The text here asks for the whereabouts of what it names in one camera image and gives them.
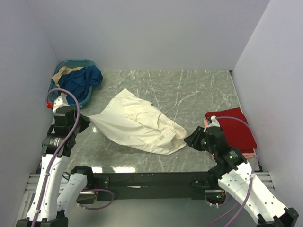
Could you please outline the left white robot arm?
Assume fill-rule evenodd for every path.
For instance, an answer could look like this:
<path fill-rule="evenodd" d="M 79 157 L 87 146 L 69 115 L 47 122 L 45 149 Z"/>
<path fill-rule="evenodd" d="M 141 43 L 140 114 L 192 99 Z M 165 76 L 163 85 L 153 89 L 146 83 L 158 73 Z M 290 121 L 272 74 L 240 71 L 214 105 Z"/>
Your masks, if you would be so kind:
<path fill-rule="evenodd" d="M 75 138 L 89 124 L 88 117 L 73 107 L 64 106 L 56 110 L 54 124 L 42 142 L 41 173 L 36 193 L 26 218 L 17 221 L 18 227 L 66 227 L 68 213 L 81 191 L 94 189 L 91 167 L 77 166 L 72 169 L 63 190 L 60 190 Z"/>

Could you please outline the black base beam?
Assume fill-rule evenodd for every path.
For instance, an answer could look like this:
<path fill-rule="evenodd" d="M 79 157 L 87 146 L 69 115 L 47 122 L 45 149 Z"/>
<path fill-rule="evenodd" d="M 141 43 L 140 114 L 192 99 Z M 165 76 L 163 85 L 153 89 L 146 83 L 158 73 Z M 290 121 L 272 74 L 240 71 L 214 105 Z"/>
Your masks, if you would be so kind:
<path fill-rule="evenodd" d="M 191 198 L 224 204 L 227 192 L 207 172 L 95 173 L 80 196 L 80 203 L 127 199 Z"/>

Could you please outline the folded pink t-shirt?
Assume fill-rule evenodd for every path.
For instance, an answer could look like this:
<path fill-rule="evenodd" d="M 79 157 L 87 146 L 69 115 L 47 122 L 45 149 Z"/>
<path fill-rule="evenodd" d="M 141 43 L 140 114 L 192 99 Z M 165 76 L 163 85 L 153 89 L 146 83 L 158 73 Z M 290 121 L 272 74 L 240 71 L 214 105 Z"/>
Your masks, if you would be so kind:
<path fill-rule="evenodd" d="M 207 119 L 204 119 L 203 122 L 204 122 L 204 126 L 205 127 L 207 127 L 209 125 Z M 253 149 L 251 149 L 251 150 L 245 150 L 244 152 L 242 152 L 242 154 L 243 154 L 243 156 L 245 158 L 253 158 L 255 156 L 255 153 L 254 153 Z"/>

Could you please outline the aluminium rail frame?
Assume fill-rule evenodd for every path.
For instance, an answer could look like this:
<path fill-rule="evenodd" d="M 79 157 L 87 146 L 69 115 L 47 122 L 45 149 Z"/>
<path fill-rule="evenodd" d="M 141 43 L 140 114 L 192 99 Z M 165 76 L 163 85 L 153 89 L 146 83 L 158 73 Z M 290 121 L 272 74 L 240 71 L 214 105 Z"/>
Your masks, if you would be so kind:
<path fill-rule="evenodd" d="M 256 173 L 256 175 L 260 178 L 260 180 L 264 183 L 264 185 L 265 185 L 265 186 L 272 192 L 272 194 L 273 194 L 274 188 L 273 188 L 273 185 L 272 185 L 272 182 L 271 182 L 271 180 L 270 180 L 269 175 L 268 175 L 267 173 Z M 35 175 L 35 176 L 34 176 L 34 179 L 32 179 L 32 180 L 29 181 L 29 183 L 30 183 L 30 187 L 29 187 L 29 193 L 30 193 L 30 199 L 29 199 L 29 201 L 30 201 L 30 203 L 29 203 L 27 206 L 24 207 L 24 214 L 23 214 L 23 218 L 22 218 L 22 219 L 25 219 L 25 218 L 26 218 L 27 212 L 29 211 L 30 206 L 31 206 L 31 204 L 32 204 L 32 202 L 33 202 L 33 199 L 34 199 L 34 196 L 35 196 L 35 193 L 36 193 L 36 188 L 37 188 L 39 176 L 40 176 L 40 175 Z M 63 179 L 63 178 L 62 178 L 60 190 L 63 190 L 63 188 L 64 188 L 64 186 L 67 184 L 68 180 L 69 180 L 69 179 Z M 73 205 L 72 208 L 73 208 L 74 206 L 80 206 L 80 207 L 82 207 L 82 208 L 86 208 L 86 206 L 87 206 L 87 204 L 88 204 L 87 202 L 84 203 L 84 204 L 80 203 L 80 196 L 83 194 L 83 192 L 84 192 L 84 190 L 81 191 L 81 193 L 79 194 L 79 196 L 78 196 L 78 198 L 77 198 L 77 201 L 76 201 L 75 205 Z M 227 193 L 227 194 L 228 194 L 228 196 L 230 197 L 229 200 L 230 200 L 230 199 L 234 199 L 229 193 Z M 111 200 L 109 200 L 109 201 L 103 201 L 103 202 L 105 203 L 106 206 L 108 206 L 108 205 L 111 204 L 114 200 L 115 200 L 114 198 L 111 198 Z M 209 203 L 210 203 L 211 205 L 213 205 L 213 206 L 215 206 L 215 207 L 218 208 L 218 207 L 224 205 L 226 202 L 225 202 L 224 204 L 213 204 L 213 203 L 211 203 L 211 202 L 209 202 Z"/>

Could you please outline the blue t-shirt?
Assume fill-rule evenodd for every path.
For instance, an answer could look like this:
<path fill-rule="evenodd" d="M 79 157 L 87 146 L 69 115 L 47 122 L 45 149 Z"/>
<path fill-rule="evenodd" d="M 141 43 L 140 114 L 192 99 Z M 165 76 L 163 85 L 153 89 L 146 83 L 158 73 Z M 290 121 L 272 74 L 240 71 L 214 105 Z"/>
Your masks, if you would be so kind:
<path fill-rule="evenodd" d="M 102 83 L 103 75 L 95 65 L 84 67 L 60 77 L 58 86 L 71 92 L 79 103 L 86 103 L 89 100 L 90 88 L 99 87 Z"/>

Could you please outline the cream white t-shirt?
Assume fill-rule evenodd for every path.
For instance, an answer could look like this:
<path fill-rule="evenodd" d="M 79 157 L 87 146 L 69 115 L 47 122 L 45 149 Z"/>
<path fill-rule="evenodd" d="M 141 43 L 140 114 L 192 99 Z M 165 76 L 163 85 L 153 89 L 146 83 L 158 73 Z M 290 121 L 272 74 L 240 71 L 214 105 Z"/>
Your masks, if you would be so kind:
<path fill-rule="evenodd" d="M 141 151 L 170 155 L 186 146 L 187 131 L 152 103 L 127 89 L 90 121 L 111 141 Z"/>

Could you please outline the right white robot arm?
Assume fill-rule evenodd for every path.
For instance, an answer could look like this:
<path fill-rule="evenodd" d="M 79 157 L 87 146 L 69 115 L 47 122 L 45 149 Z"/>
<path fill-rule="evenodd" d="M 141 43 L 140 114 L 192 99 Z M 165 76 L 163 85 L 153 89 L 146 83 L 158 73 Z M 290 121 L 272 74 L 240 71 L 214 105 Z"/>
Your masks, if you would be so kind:
<path fill-rule="evenodd" d="M 220 127 L 197 127 L 184 142 L 195 150 L 207 151 L 214 156 L 216 166 L 208 171 L 209 186 L 228 192 L 258 227 L 295 226 L 298 212 L 272 194 L 242 153 L 228 144 Z"/>

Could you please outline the teal plastic laundry basket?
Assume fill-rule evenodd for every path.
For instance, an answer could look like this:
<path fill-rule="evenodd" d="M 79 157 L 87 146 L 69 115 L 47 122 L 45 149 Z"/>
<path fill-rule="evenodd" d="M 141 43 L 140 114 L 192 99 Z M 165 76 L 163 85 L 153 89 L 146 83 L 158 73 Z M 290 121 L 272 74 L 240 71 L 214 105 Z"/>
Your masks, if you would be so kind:
<path fill-rule="evenodd" d="M 59 69 L 61 67 L 68 67 L 68 68 L 75 68 L 75 67 L 90 67 L 90 66 L 93 66 L 93 65 L 96 65 L 95 62 L 91 61 L 91 60 L 88 60 L 88 59 L 83 59 L 83 60 L 65 60 L 65 61 L 62 61 L 61 63 L 59 63 L 54 71 L 54 74 L 58 73 L 59 72 Z M 89 87 L 89 92 L 88 92 L 88 95 L 87 97 L 79 102 L 79 105 L 80 105 L 80 108 L 84 108 L 86 107 L 88 104 L 89 104 L 89 100 L 90 100 L 90 97 L 91 97 L 91 93 L 92 93 L 92 89 L 93 87 L 90 86 Z M 54 102 L 55 99 L 57 99 L 60 95 L 60 91 L 54 91 L 50 94 L 49 96 L 49 100 L 51 102 Z"/>

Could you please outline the folded red t-shirt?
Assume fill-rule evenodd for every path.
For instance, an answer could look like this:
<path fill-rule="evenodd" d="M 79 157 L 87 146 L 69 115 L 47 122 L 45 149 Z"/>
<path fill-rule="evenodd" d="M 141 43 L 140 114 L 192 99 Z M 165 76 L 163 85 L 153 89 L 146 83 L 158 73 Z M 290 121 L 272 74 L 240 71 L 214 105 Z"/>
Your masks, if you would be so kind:
<path fill-rule="evenodd" d="M 234 117 L 248 123 L 239 107 L 217 112 L 207 112 L 205 114 L 206 119 L 211 116 Z M 254 150 L 257 148 L 257 144 L 250 129 L 243 123 L 233 119 L 219 119 L 218 122 L 231 147 L 237 148 L 241 153 L 245 150 Z"/>

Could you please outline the tan t-shirt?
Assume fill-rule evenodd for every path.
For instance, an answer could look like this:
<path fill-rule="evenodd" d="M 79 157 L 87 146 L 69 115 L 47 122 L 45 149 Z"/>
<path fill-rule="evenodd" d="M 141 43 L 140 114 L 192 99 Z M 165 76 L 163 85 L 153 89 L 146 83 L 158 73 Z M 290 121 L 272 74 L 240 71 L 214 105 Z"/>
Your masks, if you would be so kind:
<path fill-rule="evenodd" d="M 85 91 L 83 73 L 83 67 L 61 67 L 59 72 L 51 77 L 53 84 L 50 86 L 50 90 L 54 88 L 65 89 L 71 92 L 77 98 L 77 101 L 80 102 L 81 95 Z"/>

